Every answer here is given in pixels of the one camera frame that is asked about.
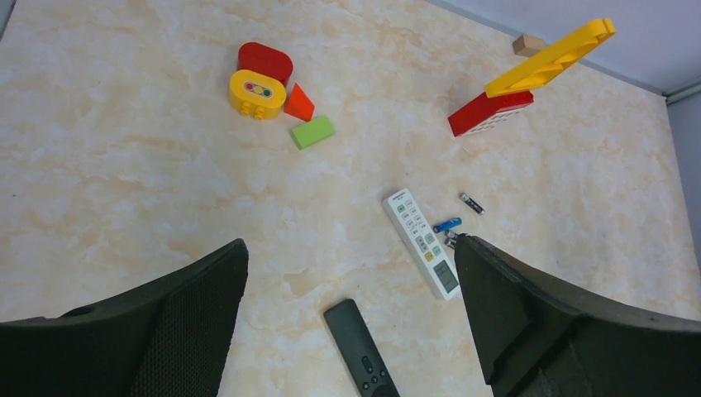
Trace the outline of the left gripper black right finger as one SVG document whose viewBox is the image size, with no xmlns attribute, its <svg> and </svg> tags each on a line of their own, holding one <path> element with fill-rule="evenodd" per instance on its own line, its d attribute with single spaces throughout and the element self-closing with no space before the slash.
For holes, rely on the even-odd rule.
<svg viewBox="0 0 701 397">
<path fill-rule="evenodd" d="M 467 234 L 455 266 L 496 396 L 697 396 L 700 324 L 595 294 Z"/>
</svg>

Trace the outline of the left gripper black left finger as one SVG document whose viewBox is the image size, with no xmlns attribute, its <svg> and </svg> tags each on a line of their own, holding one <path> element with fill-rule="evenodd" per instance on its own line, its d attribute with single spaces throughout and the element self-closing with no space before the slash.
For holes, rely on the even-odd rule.
<svg viewBox="0 0 701 397">
<path fill-rule="evenodd" d="M 248 276 L 236 239 L 58 318 L 1 325 L 4 396 L 214 396 Z"/>
</svg>

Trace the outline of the white air conditioner remote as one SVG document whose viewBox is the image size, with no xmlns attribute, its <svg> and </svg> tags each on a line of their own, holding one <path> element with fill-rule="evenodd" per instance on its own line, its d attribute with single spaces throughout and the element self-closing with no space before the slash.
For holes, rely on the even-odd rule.
<svg viewBox="0 0 701 397">
<path fill-rule="evenodd" d="M 438 299 L 453 299 L 460 289 L 455 266 L 412 194 L 400 189 L 382 205 L 433 294 Z"/>
</svg>

